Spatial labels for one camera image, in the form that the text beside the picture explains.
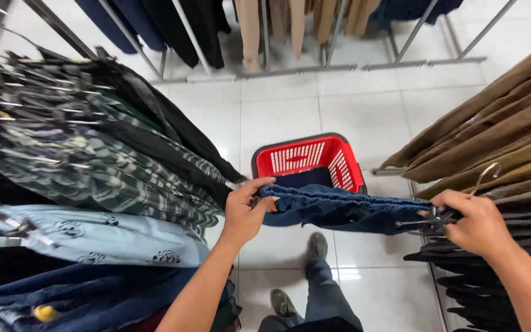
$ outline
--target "person's leg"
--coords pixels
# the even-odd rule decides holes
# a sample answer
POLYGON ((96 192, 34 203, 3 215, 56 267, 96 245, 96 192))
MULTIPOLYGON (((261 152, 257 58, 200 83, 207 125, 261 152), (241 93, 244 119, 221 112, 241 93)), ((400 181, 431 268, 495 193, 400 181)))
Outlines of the person's leg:
POLYGON ((333 280, 331 268, 325 262, 327 240, 315 233, 309 240, 309 261, 306 264, 306 279, 309 282, 309 297, 305 321, 341 317, 362 331, 362 323, 353 313, 339 285, 333 280))
POLYGON ((264 318, 257 332, 283 332, 305 322, 283 290, 272 290, 269 299, 276 315, 264 318))

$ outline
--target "metal hanger hook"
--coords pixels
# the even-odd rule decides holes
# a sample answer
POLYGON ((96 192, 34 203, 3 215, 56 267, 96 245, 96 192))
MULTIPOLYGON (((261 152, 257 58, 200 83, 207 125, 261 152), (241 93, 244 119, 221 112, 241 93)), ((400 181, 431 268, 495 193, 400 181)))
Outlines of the metal hanger hook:
POLYGON ((474 189, 467 197, 467 200, 470 200, 472 196, 477 192, 478 186, 481 185, 481 182, 483 181, 483 177, 486 176, 490 170, 496 168, 495 173, 493 173, 493 178, 497 178, 499 176, 499 173, 501 172, 501 165, 498 162, 493 162, 489 167, 487 167, 481 175, 478 176, 477 184, 474 185, 474 189))

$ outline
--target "red shopping basket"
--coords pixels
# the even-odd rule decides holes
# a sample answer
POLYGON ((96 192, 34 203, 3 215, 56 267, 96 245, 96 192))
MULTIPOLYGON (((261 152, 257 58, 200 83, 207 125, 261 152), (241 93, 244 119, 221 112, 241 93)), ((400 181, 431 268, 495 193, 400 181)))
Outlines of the red shopping basket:
POLYGON ((362 171, 348 140, 338 133, 324 133, 299 140, 266 145, 251 160, 253 178, 281 177, 326 167, 333 186, 366 193, 362 171))

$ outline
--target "shoe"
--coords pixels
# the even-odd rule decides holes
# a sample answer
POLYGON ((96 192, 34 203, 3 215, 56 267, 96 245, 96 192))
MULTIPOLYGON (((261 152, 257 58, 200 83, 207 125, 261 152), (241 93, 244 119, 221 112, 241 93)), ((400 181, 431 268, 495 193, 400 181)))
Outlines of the shoe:
POLYGON ((292 317, 298 314, 290 297, 283 290, 272 290, 269 293, 269 300, 276 316, 292 317))
POLYGON ((307 249, 307 260, 325 260, 327 258, 327 240, 325 235, 322 233, 316 232, 310 236, 309 239, 309 248, 307 249))

